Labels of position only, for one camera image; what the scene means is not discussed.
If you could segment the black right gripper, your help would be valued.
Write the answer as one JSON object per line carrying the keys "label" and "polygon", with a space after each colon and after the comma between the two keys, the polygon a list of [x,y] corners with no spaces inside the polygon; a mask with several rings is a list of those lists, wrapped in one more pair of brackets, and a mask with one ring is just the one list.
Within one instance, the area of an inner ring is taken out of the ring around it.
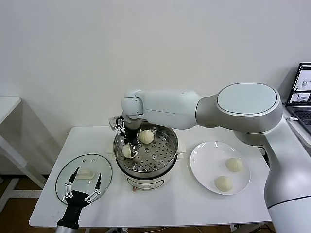
{"label": "black right gripper", "polygon": [[124,144],[129,144],[130,157],[134,158],[138,155],[139,146],[138,146],[138,131],[137,129],[129,129],[125,127],[125,132],[120,132],[121,137],[123,138]]}

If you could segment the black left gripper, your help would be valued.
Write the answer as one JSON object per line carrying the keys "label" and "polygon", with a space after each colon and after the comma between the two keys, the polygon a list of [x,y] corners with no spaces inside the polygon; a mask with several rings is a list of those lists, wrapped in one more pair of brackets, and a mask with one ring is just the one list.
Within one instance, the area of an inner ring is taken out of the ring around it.
{"label": "black left gripper", "polygon": [[72,190],[72,184],[80,168],[80,166],[77,167],[76,170],[71,174],[69,180],[64,183],[64,197],[68,205],[63,218],[57,222],[57,225],[78,225],[82,209],[88,206],[88,202],[92,202],[101,193],[101,173],[99,174],[94,191],[92,193],[87,194],[81,191]]}

